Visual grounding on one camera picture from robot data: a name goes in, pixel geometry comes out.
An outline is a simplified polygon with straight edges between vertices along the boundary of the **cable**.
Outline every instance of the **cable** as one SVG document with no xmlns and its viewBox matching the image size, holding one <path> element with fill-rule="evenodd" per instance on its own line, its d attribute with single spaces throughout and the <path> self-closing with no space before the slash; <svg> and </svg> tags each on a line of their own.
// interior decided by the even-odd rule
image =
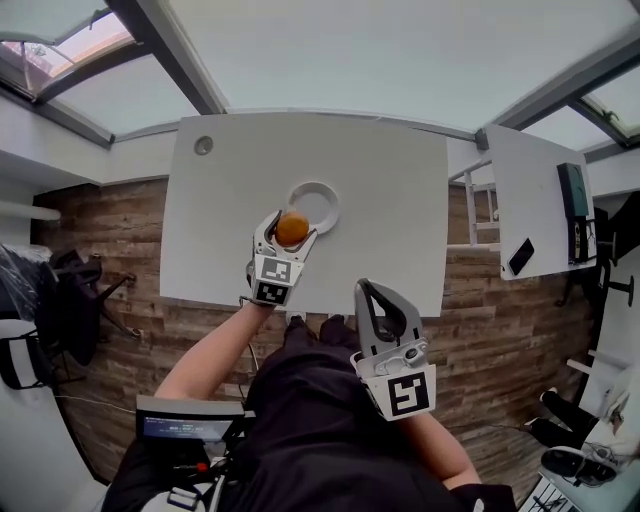
<svg viewBox="0 0 640 512">
<path fill-rule="evenodd" d="M 83 402 L 89 402 L 92 404 L 98 405 L 106 405 L 108 407 L 113 407 L 114 409 L 119 409 L 124 412 L 128 412 L 129 414 L 135 414 L 135 411 L 131 409 L 124 409 L 123 407 L 118 407 L 117 405 L 110 404 L 109 402 L 101 402 L 99 400 L 89 400 L 88 398 L 80 398 L 79 396 L 68 396 L 68 395 L 53 395 L 55 398 L 68 398 L 69 400 L 81 400 Z"/>
<path fill-rule="evenodd" d="M 452 427 L 446 427 L 446 428 L 448 428 L 450 430 L 453 430 L 454 428 L 478 428 L 478 427 L 506 428 L 506 429 L 517 430 L 518 432 L 523 432 L 525 434 L 528 433 L 526 430 L 522 430 L 522 427 L 514 427 L 513 425 L 494 425 L 494 424 L 490 424 L 490 423 L 484 423 L 484 424 L 481 424 L 481 425 L 473 425 L 473 424 L 470 424 L 470 425 L 454 425 Z"/>
</svg>

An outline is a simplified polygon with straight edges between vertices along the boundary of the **wood paneling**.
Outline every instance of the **wood paneling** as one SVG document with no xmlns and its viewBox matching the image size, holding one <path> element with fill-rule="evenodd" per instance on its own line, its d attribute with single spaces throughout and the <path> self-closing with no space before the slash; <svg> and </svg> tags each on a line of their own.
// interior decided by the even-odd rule
<svg viewBox="0 0 640 512">
<path fill-rule="evenodd" d="M 166 187 L 166 180 L 85 186 L 36 198 L 38 206 L 60 210 L 62 222 L 34 223 L 34 243 L 100 254 L 103 287 L 123 273 L 137 276 L 108 306 L 142 338 L 124 337 L 105 322 L 108 343 L 89 367 L 73 366 L 87 380 L 66 386 L 68 395 L 134 409 L 137 394 L 152 394 L 180 356 L 232 314 L 234 308 L 158 296 Z M 477 207 L 479 220 L 487 220 L 486 195 Z M 464 189 L 450 189 L 449 211 L 450 243 L 468 241 Z M 438 365 L 435 416 L 463 443 L 483 481 L 513 486 L 518 500 L 537 482 L 542 449 L 526 434 L 491 425 L 520 425 L 542 414 L 538 396 L 552 385 L 567 398 L 575 392 L 578 375 L 564 363 L 583 359 L 591 313 L 578 291 L 565 308 L 554 306 L 563 284 L 562 276 L 502 281 L 497 254 L 450 252 L 442 316 L 424 320 Z M 317 331 L 324 318 L 309 315 L 309 323 Z M 259 359 L 280 346 L 284 327 L 276 314 L 261 329 L 254 340 Z M 247 386 L 251 376 L 247 352 L 216 398 L 238 398 L 238 384 Z M 65 400 L 65 407 L 95 469 L 112 478 L 133 439 L 134 416 L 78 400 Z"/>
</svg>

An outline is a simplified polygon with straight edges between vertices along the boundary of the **shoe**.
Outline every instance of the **shoe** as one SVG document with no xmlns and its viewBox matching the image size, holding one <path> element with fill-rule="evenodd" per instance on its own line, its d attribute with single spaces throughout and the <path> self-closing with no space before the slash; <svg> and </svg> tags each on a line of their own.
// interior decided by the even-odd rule
<svg viewBox="0 0 640 512">
<path fill-rule="evenodd" d="M 287 325 L 289 325 L 291 323 L 291 319 L 295 317 L 301 318 L 303 322 L 307 321 L 307 314 L 304 311 L 287 311 L 284 317 L 287 320 Z"/>
<path fill-rule="evenodd" d="M 558 388 L 553 387 L 553 388 L 549 388 L 547 389 L 544 393 L 548 393 L 549 391 L 551 391 L 552 393 L 558 393 Z M 544 393 L 542 393 L 540 395 L 540 401 L 542 402 L 542 397 L 544 396 Z"/>
<path fill-rule="evenodd" d="M 349 315 L 343 315 L 342 313 L 329 313 L 329 320 L 331 320 L 334 316 L 341 317 L 343 324 L 346 324 L 347 320 L 349 320 Z"/>
</svg>

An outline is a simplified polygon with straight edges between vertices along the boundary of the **white bowl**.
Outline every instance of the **white bowl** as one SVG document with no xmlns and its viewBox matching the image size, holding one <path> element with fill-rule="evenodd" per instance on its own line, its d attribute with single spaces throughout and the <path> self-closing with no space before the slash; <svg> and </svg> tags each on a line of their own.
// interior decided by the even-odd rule
<svg viewBox="0 0 640 512">
<path fill-rule="evenodd" d="M 338 222 L 340 206 L 335 191 L 324 183 L 308 181 L 294 188 L 289 194 L 289 211 L 295 210 L 309 219 L 309 230 L 319 235 L 331 230 Z"/>
</svg>

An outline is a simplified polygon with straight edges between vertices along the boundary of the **screen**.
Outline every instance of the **screen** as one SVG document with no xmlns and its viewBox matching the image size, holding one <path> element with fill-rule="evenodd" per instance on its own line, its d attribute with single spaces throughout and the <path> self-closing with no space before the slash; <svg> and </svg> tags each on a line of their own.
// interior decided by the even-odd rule
<svg viewBox="0 0 640 512">
<path fill-rule="evenodd" d="M 145 417 L 142 432 L 145 437 L 220 441 L 230 425 L 230 420 L 182 420 Z"/>
<path fill-rule="evenodd" d="M 509 268 L 514 276 L 517 276 L 529 259 L 533 256 L 533 244 L 528 238 L 520 246 L 520 249 L 509 260 Z"/>
</svg>

